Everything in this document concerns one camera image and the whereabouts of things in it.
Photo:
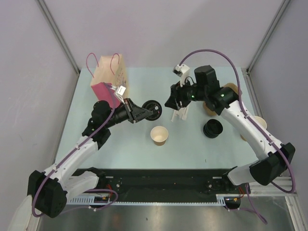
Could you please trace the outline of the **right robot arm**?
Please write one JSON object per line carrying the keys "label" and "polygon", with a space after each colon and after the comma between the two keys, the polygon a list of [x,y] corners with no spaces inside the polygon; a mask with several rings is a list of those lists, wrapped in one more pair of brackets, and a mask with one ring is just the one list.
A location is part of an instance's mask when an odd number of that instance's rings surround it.
{"label": "right robot arm", "polygon": [[291,163],[295,147],[291,143],[283,144],[261,127],[239,101],[239,95],[230,87],[220,86],[211,66],[205,65],[194,70],[194,84],[187,80],[189,72],[189,67],[184,64],[174,67],[173,73],[180,77],[180,81],[170,87],[170,97],[165,107],[179,110],[192,101],[205,102],[211,111],[222,116],[240,132],[258,158],[254,163],[229,170],[227,178],[222,181],[223,190],[233,193],[243,183],[258,182],[263,186],[272,183]]}

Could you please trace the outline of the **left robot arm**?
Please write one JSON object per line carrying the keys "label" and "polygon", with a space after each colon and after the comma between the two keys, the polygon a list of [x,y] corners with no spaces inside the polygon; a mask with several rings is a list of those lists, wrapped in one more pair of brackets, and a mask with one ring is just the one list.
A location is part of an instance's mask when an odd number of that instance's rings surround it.
{"label": "left robot arm", "polygon": [[132,124],[144,119],[154,121],[161,114],[162,106],[154,100],[146,101],[142,106],[137,106],[130,98],[125,98],[120,105],[116,105],[114,99],[110,103],[96,102],[75,146],[59,162],[42,172],[35,170],[30,174],[27,195],[32,197],[32,215],[54,218],[61,214],[70,199],[86,191],[102,192],[106,180],[92,169],[77,177],[73,173],[107,142],[111,127],[124,121]]}

